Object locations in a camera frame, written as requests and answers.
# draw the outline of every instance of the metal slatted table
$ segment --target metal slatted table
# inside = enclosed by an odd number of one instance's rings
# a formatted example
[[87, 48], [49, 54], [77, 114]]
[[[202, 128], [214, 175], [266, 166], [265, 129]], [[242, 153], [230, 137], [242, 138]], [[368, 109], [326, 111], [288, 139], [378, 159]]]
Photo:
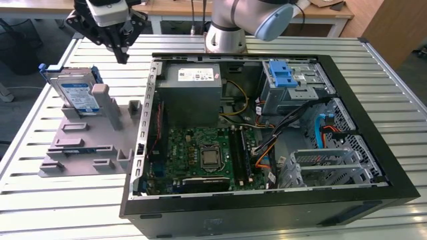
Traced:
[[[354, 38], [248, 37], [250, 53], [330, 55], [421, 195], [340, 227], [222, 235], [212, 238], [316, 240], [427, 238], [427, 109], [369, 44]], [[94, 64], [118, 104], [142, 100], [152, 52], [202, 52], [197, 36], [141, 35], [126, 65], [86, 39], [73, 39], [58, 64]], [[1, 239], [144, 239], [118, 218], [124, 174], [39, 178], [38, 166], [59, 125], [62, 101], [46, 85], [0, 162]]]

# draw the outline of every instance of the yellow wire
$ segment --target yellow wire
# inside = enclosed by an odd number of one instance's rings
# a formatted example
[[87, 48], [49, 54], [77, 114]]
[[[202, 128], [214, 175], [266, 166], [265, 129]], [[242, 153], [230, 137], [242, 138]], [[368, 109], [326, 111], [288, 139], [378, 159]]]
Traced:
[[226, 80], [226, 82], [229, 82], [232, 85], [234, 85], [234, 87], [240, 90], [240, 92], [242, 93], [244, 95], [244, 100], [245, 100], [245, 103], [244, 103], [244, 107], [241, 110], [236, 111], [236, 112], [228, 112], [228, 113], [220, 113], [218, 115], [220, 116], [232, 116], [232, 115], [237, 115], [238, 113], [241, 113], [244, 110], [246, 110], [246, 107], [248, 107], [248, 104], [249, 104], [249, 100], [248, 100], [248, 96], [246, 96], [246, 93], [245, 91], [241, 89], [241, 87], [230, 80]]
[[[256, 118], [256, 121], [254, 121], [254, 125], [256, 125], [257, 127], [265, 127], [265, 124], [258, 124], [258, 123], [257, 123], [257, 118]], [[274, 125], [269, 124], [268, 127], [269, 127], [270, 129], [273, 129], [273, 128], [274, 128]]]

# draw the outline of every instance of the blue plastic latch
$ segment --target blue plastic latch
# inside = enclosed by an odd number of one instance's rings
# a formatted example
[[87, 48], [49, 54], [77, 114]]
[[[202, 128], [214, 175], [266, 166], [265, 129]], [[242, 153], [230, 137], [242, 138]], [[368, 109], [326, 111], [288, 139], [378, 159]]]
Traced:
[[292, 69], [284, 61], [270, 61], [269, 71], [277, 88], [293, 88], [298, 85], [292, 78]]
[[61, 65], [46, 66], [43, 63], [41, 63], [38, 65], [38, 73], [41, 74], [41, 77], [43, 78], [43, 80], [46, 81], [47, 84], [50, 84], [50, 83], [49, 83], [49, 80], [45, 76], [45, 73], [58, 73], [58, 72], [61, 72], [61, 70], [62, 70]]
[[90, 67], [90, 71], [91, 71], [91, 75], [93, 75], [93, 78], [94, 78], [94, 82], [97, 84], [102, 84], [102, 78], [101, 78], [101, 75], [99, 75], [99, 71], [98, 71], [98, 68], [95, 66], [91, 66]]
[[43, 80], [47, 82], [46, 76], [43, 75], [43, 73], [46, 72], [46, 65], [43, 63], [41, 63], [38, 65], [38, 73], [41, 75], [41, 77], [43, 78]]

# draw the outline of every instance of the blue hard drive label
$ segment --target blue hard drive label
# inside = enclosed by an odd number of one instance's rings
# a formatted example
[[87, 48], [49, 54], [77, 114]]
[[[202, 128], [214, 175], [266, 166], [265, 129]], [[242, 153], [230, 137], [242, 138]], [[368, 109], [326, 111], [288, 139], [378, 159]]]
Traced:
[[90, 95], [90, 87], [86, 83], [62, 83], [59, 86], [67, 101], [81, 114], [93, 115], [99, 111], [99, 106]]

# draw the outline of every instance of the power supply label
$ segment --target power supply label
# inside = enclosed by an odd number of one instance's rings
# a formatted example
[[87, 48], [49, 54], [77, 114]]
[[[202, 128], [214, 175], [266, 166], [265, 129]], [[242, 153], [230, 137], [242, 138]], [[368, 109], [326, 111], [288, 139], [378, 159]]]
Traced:
[[181, 68], [177, 71], [177, 81], [214, 81], [213, 68]]

